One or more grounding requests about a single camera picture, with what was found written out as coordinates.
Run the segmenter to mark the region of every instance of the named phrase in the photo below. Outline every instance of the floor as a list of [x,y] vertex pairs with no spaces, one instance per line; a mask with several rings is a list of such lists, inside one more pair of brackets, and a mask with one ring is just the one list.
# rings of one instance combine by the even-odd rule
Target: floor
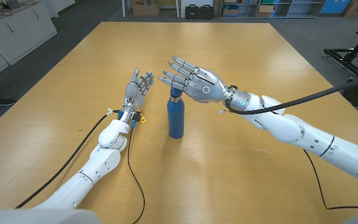
[[[323,57],[323,49],[354,47],[358,43],[358,35],[355,34],[358,19],[214,18],[212,21],[189,21],[177,18],[176,10],[160,10],[158,17],[134,17],[127,8],[126,13],[127,17],[123,18],[120,1],[76,0],[76,4],[59,13],[59,18],[52,19],[58,31],[55,37],[0,73],[0,97],[18,100],[102,21],[269,22],[332,85],[346,82],[352,75],[333,59]],[[0,117],[8,109],[0,108]]]

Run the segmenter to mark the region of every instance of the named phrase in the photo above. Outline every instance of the black cable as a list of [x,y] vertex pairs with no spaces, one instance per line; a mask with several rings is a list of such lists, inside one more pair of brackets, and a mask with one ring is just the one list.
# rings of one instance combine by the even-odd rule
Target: black cable
[[306,152],[306,150],[303,150],[306,155],[309,158],[309,161],[311,163],[311,166],[313,167],[314,170],[314,174],[316,174],[316,179],[317,179],[317,183],[318,183],[318,188],[320,189],[320,194],[321,194],[321,199],[323,200],[323,205],[327,210],[334,210],[334,209],[342,209],[342,208],[358,208],[358,206],[338,206],[338,207],[327,207],[326,205],[326,201],[324,200],[324,196],[323,196],[323,191],[321,190],[321,184],[320,184],[320,180],[318,179],[318,175],[317,175],[317,171],[316,168],[314,167],[313,161],[311,160],[308,152]]
[[39,194],[44,188],[46,188],[55,178],[66,168],[66,166],[70,163],[70,161],[74,158],[74,156],[77,154],[77,152],[81,149],[82,145],[85,143],[85,141],[88,139],[88,137],[91,135],[91,133],[96,129],[96,127],[102,122],[102,120],[106,117],[105,114],[96,124],[93,126],[92,130],[86,135],[84,140],[81,142],[81,144],[78,146],[76,151],[71,155],[71,157],[67,160],[67,162],[60,168],[60,170],[50,179],[48,182],[46,182],[41,188],[39,188],[34,194],[32,194],[30,197],[25,199],[20,205],[18,205],[16,208],[21,208],[23,205],[25,205],[27,202],[29,202],[31,199],[33,199],[37,194]]
[[134,178],[135,178],[135,180],[136,180],[136,182],[137,182],[137,185],[139,186],[140,192],[142,192],[142,197],[143,197],[143,209],[142,209],[142,213],[139,215],[139,217],[137,218],[137,220],[133,222],[133,224],[135,224],[135,223],[137,223],[137,222],[140,220],[140,218],[142,218],[146,201],[145,201],[145,199],[144,199],[144,194],[143,194],[142,187],[140,186],[139,181],[137,181],[136,176],[135,176],[134,172],[132,171],[131,165],[129,164],[129,149],[131,148],[131,140],[132,140],[132,132],[133,132],[133,131],[134,131],[134,128],[132,128],[132,130],[131,130],[131,135],[129,136],[129,144],[128,144],[128,166],[129,166],[129,169],[131,170],[132,175],[134,176]]
[[237,114],[259,114],[259,113],[266,113],[266,112],[271,112],[271,111],[287,108],[287,107],[290,107],[290,106],[295,106],[295,105],[298,105],[298,104],[301,104],[301,103],[305,103],[307,101],[315,100],[317,98],[320,98],[320,97],[335,93],[335,92],[337,92],[339,90],[343,90],[343,89],[354,87],[354,86],[358,86],[358,80],[348,82],[348,83],[343,83],[342,85],[334,86],[332,88],[329,88],[327,90],[321,91],[319,93],[315,93],[315,94],[310,95],[310,96],[306,96],[306,97],[303,97],[303,98],[300,98],[300,99],[297,99],[297,100],[293,100],[293,101],[290,101],[288,103],[282,103],[282,104],[277,105],[277,106],[271,106],[271,107],[268,107],[268,108],[263,108],[263,109],[259,109],[259,110],[252,110],[252,111],[240,111],[240,110],[234,109],[233,107],[230,106],[230,101],[231,101],[230,99],[226,99],[224,101],[224,104],[226,105],[226,107],[231,112],[234,112],[234,113],[237,113]]

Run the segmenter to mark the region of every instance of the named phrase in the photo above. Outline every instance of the robotic arm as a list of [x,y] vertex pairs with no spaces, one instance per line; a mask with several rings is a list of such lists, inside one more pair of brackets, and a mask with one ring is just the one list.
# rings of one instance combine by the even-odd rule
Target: robotic arm
[[154,83],[154,74],[149,71],[139,76],[137,68],[126,88],[123,114],[114,119],[99,135],[99,144],[93,149],[87,163],[45,202],[34,209],[74,209],[85,198],[97,181],[117,167],[125,149],[134,113],[142,106],[144,96]]
[[[230,102],[232,108],[252,111],[279,105],[268,96],[241,92],[236,86],[227,85],[217,74],[199,68],[178,57],[172,57],[169,65],[180,75],[163,71],[166,77],[158,79],[165,84],[183,90],[200,103]],[[319,130],[296,116],[285,114],[285,109],[267,113],[240,115],[259,129],[266,129],[275,139],[307,150],[348,174],[358,178],[358,145]]]

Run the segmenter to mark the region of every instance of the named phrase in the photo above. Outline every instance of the sneaker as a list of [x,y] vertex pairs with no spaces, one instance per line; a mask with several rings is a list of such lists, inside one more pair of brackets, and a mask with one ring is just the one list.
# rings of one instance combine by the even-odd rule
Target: sneaker
[[16,103],[16,100],[0,98],[0,106],[11,106]]

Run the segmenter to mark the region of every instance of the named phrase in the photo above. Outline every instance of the cardboard box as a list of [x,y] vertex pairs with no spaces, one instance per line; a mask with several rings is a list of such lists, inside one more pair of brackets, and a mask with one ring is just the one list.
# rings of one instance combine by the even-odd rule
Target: cardboard box
[[256,4],[256,3],[258,3],[258,0],[242,0],[241,3],[252,3],[252,4]]
[[342,13],[344,18],[358,18],[358,1],[351,0]]
[[131,0],[131,6],[141,6],[143,5],[143,0]]
[[238,16],[240,9],[223,9],[222,16]]
[[159,6],[132,6],[134,16],[159,16]]
[[274,11],[274,6],[272,5],[260,5],[256,17],[269,18]]
[[144,6],[155,6],[155,5],[157,5],[157,1],[156,0],[143,0],[143,5]]

